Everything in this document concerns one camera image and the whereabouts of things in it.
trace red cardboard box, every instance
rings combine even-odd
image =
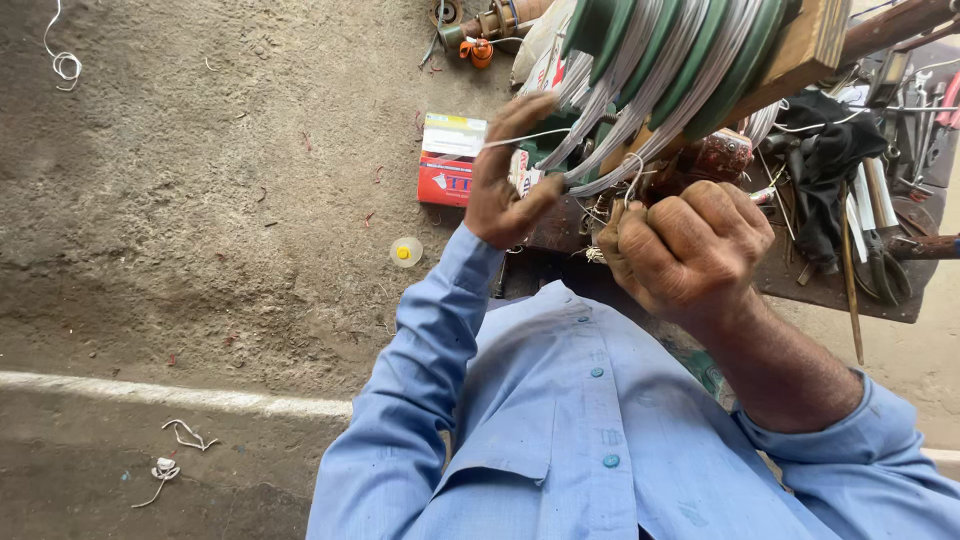
[[[487,122],[428,112],[423,121],[423,145],[417,200],[449,207],[465,207],[473,181],[473,160],[483,149]],[[529,156],[514,152],[509,181],[521,197],[540,180],[540,171],[527,170]]]
[[[465,207],[473,179],[473,158],[451,160],[420,152],[420,177],[417,179],[417,200],[449,207]]]

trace concrete floor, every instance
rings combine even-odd
[[[346,400],[456,225],[416,203],[415,112],[490,118],[510,60],[419,71],[420,3],[76,0],[51,31],[84,62],[65,94],[41,41],[54,9],[0,6],[0,523],[23,539],[302,537]],[[960,231],[960,188],[942,231]],[[404,235],[426,247],[409,271],[386,258]],[[960,450],[957,278],[941,266],[916,325],[862,321],[867,371],[943,450]],[[771,303],[854,362],[846,313]],[[223,444],[177,445],[159,429],[172,418]],[[180,477],[130,509],[173,452]]]

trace hand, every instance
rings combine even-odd
[[[500,110],[487,131],[487,141],[527,135],[555,107],[550,94],[527,95]],[[564,186],[563,175],[549,175],[523,199],[507,182],[512,144],[488,148],[473,165],[473,182],[464,224],[471,233],[494,248],[507,250],[523,241],[537,222],[556,204]]]
[[[645,209],[623,201],[598,243],[616,282],[649,312],[698,337],[735,324],[759,298],[751,287],[774,233],[750,197],[701,181]]]

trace shirt pocket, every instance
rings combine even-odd
[[[553,452],[553,422],[556,401],[500,407],[477,426],[450,459],[431,501],[450,479],[469,469],[494,469],[543,484]]]

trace shirt sleeve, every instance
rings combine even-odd
[[[916,409],[860,376],[859,407],[823,431],[765,430],[739,404],[733,418],[780,466],[783,484],[841,538],[960,538],[960,484],[921,454]]]
[[[453,407],[503,252],[461,225],[437,266],[403,294],[396,337],[320,464],[307,538],[395,538],[426,507]]]

